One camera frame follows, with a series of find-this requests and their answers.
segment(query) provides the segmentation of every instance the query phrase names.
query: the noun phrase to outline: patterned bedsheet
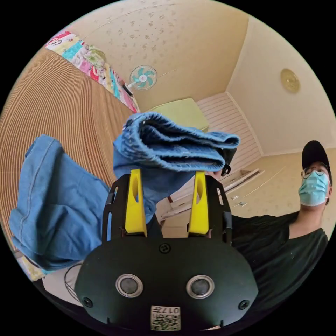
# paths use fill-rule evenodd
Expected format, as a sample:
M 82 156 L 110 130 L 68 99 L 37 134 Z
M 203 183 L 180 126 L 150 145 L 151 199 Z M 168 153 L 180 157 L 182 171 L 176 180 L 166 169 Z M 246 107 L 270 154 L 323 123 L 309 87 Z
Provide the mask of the patterned bedsheet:
M 61 55 L 76 68 L 103 85 L 133 113 L 140 112 L 136 100 L 130 97 L 120 84 L 123 80 L 106 62 L 103 51 L 93 45 L 88 45 L 69 31 L 59 32 L 47 42 L 45 48 Z

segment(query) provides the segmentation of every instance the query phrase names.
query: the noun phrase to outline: black t-shirt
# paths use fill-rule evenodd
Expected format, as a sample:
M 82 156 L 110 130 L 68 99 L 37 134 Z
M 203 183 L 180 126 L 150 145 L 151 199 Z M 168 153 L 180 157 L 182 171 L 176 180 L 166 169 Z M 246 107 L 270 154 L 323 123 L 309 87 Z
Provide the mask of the black t-shirt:
M 306 280 L 328 243 L 322 229 L 289 239 L 289 225 L 298 212 L 276 216 L 233 216 L 235 247 L 248 261 L 259 293 L 246 315 L 228 327 L 254 324 L 291 296 Z

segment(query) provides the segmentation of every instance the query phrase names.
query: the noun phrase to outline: bed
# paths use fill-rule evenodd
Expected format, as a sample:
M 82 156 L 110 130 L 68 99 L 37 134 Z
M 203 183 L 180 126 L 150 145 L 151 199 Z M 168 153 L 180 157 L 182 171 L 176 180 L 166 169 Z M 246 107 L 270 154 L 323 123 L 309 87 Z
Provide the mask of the bed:
M 171 101 L 156 106 L 151 111 L 163 114 L 181 126 L 198 128 L 204 132 L 209 130 L 208 120 L 192 98 Z
M 72 159 L 108 185 L 116 179 L 112 143 L 139 108 L 102 59 L 98 49 L 61 32 L 30 61 L 7 99 L 0 116 L 0 221 L 14 253 L 8 219 L 24 154 L 37 136 L 57 138 Z

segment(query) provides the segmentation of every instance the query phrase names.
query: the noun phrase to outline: screw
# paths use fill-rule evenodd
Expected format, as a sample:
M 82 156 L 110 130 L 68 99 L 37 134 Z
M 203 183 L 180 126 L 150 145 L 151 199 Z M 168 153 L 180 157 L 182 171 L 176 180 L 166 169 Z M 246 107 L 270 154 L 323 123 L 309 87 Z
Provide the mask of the screw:
M 238 309 L 240 309 L 240 310 L 244 310 L 244 309 L 246 309 L 249 305 L 250 305 L 249 300 L 243 300 L 243 301 L 239 304 Z
M 93 303 L 92 303 L 92 301 L 88 297 L 84 297 L 83 298 L 83 303 L 88 308 L 92 308 L 93 307 Z
M 170 246 L 166 243 L 163 243 L 159 246 L 159 251 L 161 253 L 169 253 L 170 252 Z

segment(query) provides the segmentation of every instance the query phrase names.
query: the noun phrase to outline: face mask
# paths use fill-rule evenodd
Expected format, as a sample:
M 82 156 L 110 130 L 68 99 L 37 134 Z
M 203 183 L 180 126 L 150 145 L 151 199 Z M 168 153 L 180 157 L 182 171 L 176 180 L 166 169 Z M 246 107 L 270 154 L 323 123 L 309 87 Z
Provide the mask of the face mask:
M 314 207 L 325 202 L 328 191 L 328 177 L 326 174 L 319 175 L 315 170 L 302 181 L 299 188 L 300 203 Z

